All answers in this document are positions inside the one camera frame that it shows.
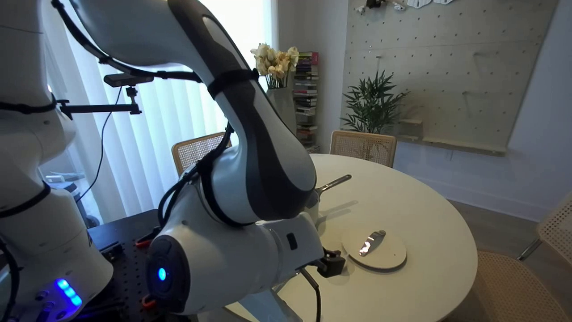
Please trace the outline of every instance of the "cork board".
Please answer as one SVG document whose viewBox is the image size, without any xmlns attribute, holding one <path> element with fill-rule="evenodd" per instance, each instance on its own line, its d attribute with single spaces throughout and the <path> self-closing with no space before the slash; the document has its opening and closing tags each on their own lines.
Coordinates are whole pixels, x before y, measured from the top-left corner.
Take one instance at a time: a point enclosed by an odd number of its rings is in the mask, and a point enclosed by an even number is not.
<svg viewBox="0 0 572 322">
<path fill-rule="evenodd" d="M 360 13 L 365 2 L 351 0 L 346 90 L 387 70 L 408 92 L 405 118 L 423 126 L 423 142 L 503 154 L 557 2 L 389 2 Z"/>
</svg>

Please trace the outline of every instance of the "black mount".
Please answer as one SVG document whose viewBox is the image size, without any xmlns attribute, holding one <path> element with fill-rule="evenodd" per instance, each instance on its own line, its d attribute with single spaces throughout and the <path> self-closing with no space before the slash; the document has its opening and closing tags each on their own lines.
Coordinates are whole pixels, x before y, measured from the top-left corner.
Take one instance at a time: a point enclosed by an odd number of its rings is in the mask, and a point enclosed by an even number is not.
<svg viewBox="0 0 572 322">
<path fill-rule="evenodd" d="M 324 258 L 315 263 L 319 267 L 319 274 L 324 278 L 340 276 L 346 267 L 346 258 L 340 251 L 324 249 Z"/>
<path fill-rule="evenodd" d="M 142 115 L 140 106 L 137 104 L 138 90 L 135 86 L 128 88 L 128 97 L 131 99 L 131 104 L 101 104 L 101 106 L 69 106 L 70 101 L 58 101 L 62 104 L 62 111 L 69 115 L 72 120 L 72 115 L 76 113 L 119 113 L 128 111 L 131 115 Z"/>
</svg>

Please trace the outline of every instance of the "round white table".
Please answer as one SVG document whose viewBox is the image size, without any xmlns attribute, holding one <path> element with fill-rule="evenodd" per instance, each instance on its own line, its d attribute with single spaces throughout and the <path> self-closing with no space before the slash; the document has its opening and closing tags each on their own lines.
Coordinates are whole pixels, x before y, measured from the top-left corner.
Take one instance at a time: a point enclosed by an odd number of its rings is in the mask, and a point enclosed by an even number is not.
<svg viewBox="0 0 572 322">
<path fill-rule="evenodd" d="M 408 262 L 398 271 L 373 271 L 348 258 L 342 276 L 312 276 L 323 292 L 323 321 L 415 322 L 448 317 L 469 294 L 478 249 L 464 217 L 440 194 L 394 169 L 355 158 L 314 154 L 319 186 L 351 174 L 319 204 L 326 249 L 344 251 L 353 229 L 385 229 L 403 240 Z M 303 276 L 289 281 L 281 299 L 303 321 L 315 321 L 314 288 Z"/>
</svg>

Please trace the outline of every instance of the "spoon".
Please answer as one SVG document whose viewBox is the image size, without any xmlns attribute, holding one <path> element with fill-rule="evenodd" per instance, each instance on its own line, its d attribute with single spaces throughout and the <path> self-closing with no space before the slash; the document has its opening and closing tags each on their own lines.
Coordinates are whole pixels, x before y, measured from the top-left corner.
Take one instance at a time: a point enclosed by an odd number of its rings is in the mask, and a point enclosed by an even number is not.
<svg viewBox="0 0 572 322">
<path fill-rule="evenodd" d="M 321 197 L 323 197 L 323 194 L 326 194 L 328 190 L 331 190 L 331 188 L 335 188 L 335 186 L 339 186 L 339 185 L 342 185 L 342 183 L 346 183 L 346 181 L 349 181 L 349 179 L 353 179 L 353 176 L 351 176 L 351 174 L 346 174 L 346 176 L 342 176 L 342 178 L 339 178 L 339 179 L 335 179 L 335 181 L 331 181 L 331 183 L 317 188 L 317 190 L 308 197 L 306 208 L 317 206 L 319 201 L 321 201 Z"/>
</svg>

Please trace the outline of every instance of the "potted plant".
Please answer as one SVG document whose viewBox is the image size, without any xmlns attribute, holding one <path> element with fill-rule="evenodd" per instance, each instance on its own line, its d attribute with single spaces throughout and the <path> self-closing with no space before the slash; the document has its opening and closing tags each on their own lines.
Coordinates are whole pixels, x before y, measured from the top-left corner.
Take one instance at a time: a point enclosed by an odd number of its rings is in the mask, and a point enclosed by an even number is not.
<svg viewBox="0 0 572 322">
<path fill-rule="evenodd" d="M 297 113 L 292 97 L 290 77 L 299 65 L 299 49 L 290 47 L 287 52 L 276 51 L 267 43 L 251 51 L 256 59 L 256 68 L 267 77 L 267 97 L 272 102 L 274 111 L 285 122 L 292 135 L 297 135 Z"/>
<path fill-rule="evenodd" d="M 360 79 L 358 86 L 344 95 L 349 113 L 344 124 L 358 133 L 392 133 L 399 118 L 401 101 L 407 93 L 394 95 L 394 74 L 376 72 L 374 77 Z"/>
</svg>

